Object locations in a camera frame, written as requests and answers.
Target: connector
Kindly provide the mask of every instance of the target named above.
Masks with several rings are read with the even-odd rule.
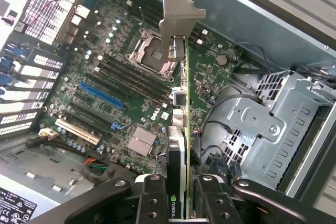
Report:
[[[117,99],[109,96],[108,94],[96,89],[95,87],[88,85],[87,83],[81,82],[79,84],[79,87],[84,89],[85,91],[99,97],[100,99],[107,101],[111,103],[112,105],[116,106],[117,108],[121,109],[124,107],[124,103],[121,101],[118,101]]]
[[[94,145],[98,145],[100,139],[97,138],[96,136],[82,130],[81,128],[77,127],[77,126],[74,126],[62,119],[57,119],[55,124],[59,127],[61,127],[62,129],[68,131],[68,132],[71,132],[72,134],[90,142],[91,144],[94,144]]]

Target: metal bracket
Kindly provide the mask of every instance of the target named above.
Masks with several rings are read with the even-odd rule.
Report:
[[[205,18],[205,9],[197,9],[191,0],[163,0],[160,21],[161,42],[168,48],[174,36],[189,36],[196,22]]]
[[[231,125],[276,142],[285,124],[270,116],[269,110],[248,98],[239,98],[227,119]]]

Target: chipset heatsink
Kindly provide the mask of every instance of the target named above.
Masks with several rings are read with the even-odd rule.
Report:
[[[147,156],[152,149],[155,139],[155,134],[141,127],[137,127],[127,147],[142,156]]]
[[[174,81],[173,72],[177,62],[169,62],[169,49],[162,48],[160,34],[149,29],[140,29],[141,39],[139,40],[132,54],[126,58],[137,68],[162,79]]]

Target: screw hole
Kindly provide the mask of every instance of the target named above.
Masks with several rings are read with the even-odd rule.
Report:
[[[155,219],[158,216],[156,212],[150,212],[149,213],[149,218]]]
[[[220,216],[224,219],[229,219],[230,218],[230,214],[227,213],[227,212],[222,213]]]

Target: screw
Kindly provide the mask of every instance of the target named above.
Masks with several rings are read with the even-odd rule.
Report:
[[[242,181],[242,182],[239,182],[239,185],[243,186],[243,187],[246,187],[246,186],[249,186],[249,183],[246,182],[246,181]]]
[[[121,180],[121,181],[117,182],[115,186],[123,186],[125,184],[126,184],[126,182]]]
[[[154,176],[151,177],[151,180],[159,180],[159,179],[160,179],[160,177],[158,175],[154,175]]]
[[[210,180],[212,180],[212,177],[206,175],[206,176],[203,177],[203,179],[204,179],[205,181],[210,181]]]
[[[275,125],[271,125],[269,128],[270,133],[276,133],[277,132],[277,127]]]

